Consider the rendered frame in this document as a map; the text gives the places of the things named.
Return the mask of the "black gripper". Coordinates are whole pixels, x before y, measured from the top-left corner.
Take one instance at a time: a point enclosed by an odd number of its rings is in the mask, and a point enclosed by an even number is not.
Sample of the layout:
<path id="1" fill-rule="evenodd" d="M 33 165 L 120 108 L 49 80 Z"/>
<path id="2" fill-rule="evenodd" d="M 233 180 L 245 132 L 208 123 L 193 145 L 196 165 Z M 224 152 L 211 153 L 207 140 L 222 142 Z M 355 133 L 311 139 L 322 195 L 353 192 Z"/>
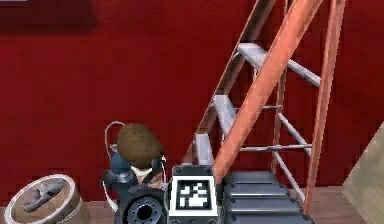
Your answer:
<path id="1" fill-rule="evenodd" d="M 120 202 L 114 224 L 166 224 L 164 191 L 146 185 L 131 188 Z"/>

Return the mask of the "grey metal bucket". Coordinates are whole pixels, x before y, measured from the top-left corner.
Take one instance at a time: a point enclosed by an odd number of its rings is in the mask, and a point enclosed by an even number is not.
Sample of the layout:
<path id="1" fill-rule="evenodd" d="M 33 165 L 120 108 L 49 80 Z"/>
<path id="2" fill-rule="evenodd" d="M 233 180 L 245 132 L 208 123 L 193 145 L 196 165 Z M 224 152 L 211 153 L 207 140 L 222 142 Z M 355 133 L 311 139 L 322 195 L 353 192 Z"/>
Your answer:
<path id="1" fill-rule="evenodd" d="M 90 224 L 90 215 L 75 181 L 53 174 L 15 194 L 5 208 L 3 224 Z"/>

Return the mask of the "orange step ladder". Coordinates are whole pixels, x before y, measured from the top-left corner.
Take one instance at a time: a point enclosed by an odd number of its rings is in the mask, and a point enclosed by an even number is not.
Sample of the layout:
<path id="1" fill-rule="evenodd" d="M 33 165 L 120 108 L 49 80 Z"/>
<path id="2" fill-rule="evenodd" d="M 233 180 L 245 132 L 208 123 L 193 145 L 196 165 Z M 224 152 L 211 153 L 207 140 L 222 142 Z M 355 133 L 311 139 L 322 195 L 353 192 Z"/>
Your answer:
<path id="1" fill-rule="evenodd" d="M 322 72 L 319 76 L 291 60 L 308 26 L 317 13 L 323 0 L 286 0 L 284 20 L 268 51 L 255 44 L 276 0 L 256 0 L 245 27 L 233 49 L 231 58 L 222 73 L 220 81 L 209 101 L 207 109 L 195 132 L 193 140 L 183 158 L 185 163 L 212 164 L 215 179 L 220 182 L 228 173 L 234 159 L 241 150 L 260 113 L 266 108 L 268 98 L 277 90 L 277 102 L 274 106 L 275 130 L 285 125 L 298 141 L 298 146 L 310 156 L 306 190 L 302 191 L 286 168 L 279 151 L 280 145 L 272 147 L 273 167 L 281 167 L 289 179 L 303 205 L 303 213 L 308 215 L 312 207 L 322 140 L 333 74 L 338 51 L 340 31 L 346 0 L 330 0 L 326 43 L 323 54 Z M 228 93 L 244 63 L 255 66 L 255 79 L 238 111 L 231 105 Z M 315 127 L 312 143 L 307 144 L 297 130 L 291 126 L 282 114 L 285 87 L 285 69 L 291 69 L 319 88 Z"/>

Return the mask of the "beige cabinet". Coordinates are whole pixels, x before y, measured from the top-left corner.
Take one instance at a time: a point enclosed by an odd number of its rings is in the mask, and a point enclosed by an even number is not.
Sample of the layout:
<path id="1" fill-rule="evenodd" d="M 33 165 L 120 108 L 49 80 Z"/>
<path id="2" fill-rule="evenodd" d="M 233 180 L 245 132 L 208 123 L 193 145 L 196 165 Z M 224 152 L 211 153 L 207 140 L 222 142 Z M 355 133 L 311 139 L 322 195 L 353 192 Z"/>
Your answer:
<path id="1" fill-rule="evenodd" d="M 384 121 L 343 183 L 366 224 L 384 224 Z"/>

